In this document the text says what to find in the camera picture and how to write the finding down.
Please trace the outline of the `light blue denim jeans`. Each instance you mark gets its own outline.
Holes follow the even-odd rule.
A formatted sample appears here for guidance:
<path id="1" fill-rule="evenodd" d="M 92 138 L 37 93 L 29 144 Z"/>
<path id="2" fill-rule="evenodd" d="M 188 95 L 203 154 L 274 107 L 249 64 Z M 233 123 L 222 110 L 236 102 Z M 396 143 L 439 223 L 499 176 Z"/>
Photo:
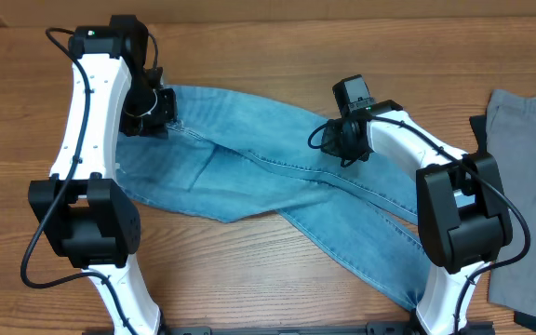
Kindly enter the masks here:
<path id="1" fill-rule="evenodd" d="M 214 87 L 177 86 L 165 138 L 120 136 L 116 178 L 145 205 L 225 223 L 274 211 L 334 261 L 413 309 L 430 262 L 409 230 L 413 180 L 387 158 L 342 167 L 308 146 L 324 118 Z"/>

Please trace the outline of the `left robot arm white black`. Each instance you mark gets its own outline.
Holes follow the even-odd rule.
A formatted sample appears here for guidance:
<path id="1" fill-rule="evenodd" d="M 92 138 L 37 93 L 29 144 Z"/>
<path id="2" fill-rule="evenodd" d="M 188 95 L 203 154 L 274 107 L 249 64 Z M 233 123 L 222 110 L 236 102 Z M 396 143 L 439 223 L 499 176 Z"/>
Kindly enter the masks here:
<path id="1" fill-rule="evenodd" d="M 134 15 L 103 26 L 79 26 L 60 50 L 72 61 L 73 95 L 59 153 L 49 175 L 32 181 L 28 200 L 39 225 L 20 264 L 29 288 L 88 278 L 113 321 L 113 334 L 166 334 L 161 308 L 148 292 L 137 260 L 140 214 L 116 181 L 118 136 L 167 135 L 178 114 L 163 69 L 146 64 L 155 42 Z M 76 274 L 46 283 L 28 277 L 41 236 Z"/>

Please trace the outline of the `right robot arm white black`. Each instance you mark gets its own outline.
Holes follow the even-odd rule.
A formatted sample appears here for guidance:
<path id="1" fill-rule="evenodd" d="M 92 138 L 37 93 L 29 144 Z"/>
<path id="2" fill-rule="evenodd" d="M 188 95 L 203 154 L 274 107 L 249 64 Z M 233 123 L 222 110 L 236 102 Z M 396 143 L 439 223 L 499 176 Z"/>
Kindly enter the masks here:
<path id="1" fill-rule="evenodd" d="M 492 322 L 467 320 L 479 279 L 512 240 L 495 159 L 448 146 L 393 100 L 375 101 L 361 75 L 332 88 L 340 118 L 319 127 L 324 153 L 343 167 L 379 154 L 416 183 L 418 232 L 432 265 L 407 322 L 371 322 L 368 334 L 492 334 Z"/>

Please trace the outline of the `black garment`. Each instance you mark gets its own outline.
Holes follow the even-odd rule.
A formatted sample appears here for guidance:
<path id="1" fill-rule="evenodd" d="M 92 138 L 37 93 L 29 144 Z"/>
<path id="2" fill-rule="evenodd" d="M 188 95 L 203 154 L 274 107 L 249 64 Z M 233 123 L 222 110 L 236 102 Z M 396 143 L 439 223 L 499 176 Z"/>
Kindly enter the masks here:
<path id="1" fill-rule="evenodd" d="M 485 153 L 487 151 L 487 117 L 484 114 L 470 116 L 469 123 L 476 138 L 477 151 Z"/>

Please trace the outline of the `grey folded garment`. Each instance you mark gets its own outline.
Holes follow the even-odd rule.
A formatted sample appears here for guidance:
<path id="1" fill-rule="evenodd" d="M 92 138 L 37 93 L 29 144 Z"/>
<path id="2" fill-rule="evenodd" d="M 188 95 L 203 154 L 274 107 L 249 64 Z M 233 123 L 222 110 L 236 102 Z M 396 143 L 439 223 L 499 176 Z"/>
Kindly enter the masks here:
<path id="1" fill-rule="evenodd" d="M 525 218 L 531 245 L 520 261 L 492 271 L 489 300 L 536 316 L 536 98 L 492 92 L 487 150 L 497 161 L 505 195 Z"/>

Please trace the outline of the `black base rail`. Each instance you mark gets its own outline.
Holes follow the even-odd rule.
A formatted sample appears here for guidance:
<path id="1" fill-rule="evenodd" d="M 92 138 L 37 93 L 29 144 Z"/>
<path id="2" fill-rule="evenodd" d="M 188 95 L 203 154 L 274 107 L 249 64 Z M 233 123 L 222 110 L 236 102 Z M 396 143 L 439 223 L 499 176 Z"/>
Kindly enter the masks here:
<path id="1" fill-rule="evenodd" d="M 365 326 L 329 326 L 300 328 L 210 328 L 162 327 L 161 335 L 418 335 L 425 334 L 422 329 L 411 326 L 409 322 L 369 322 Z"/>

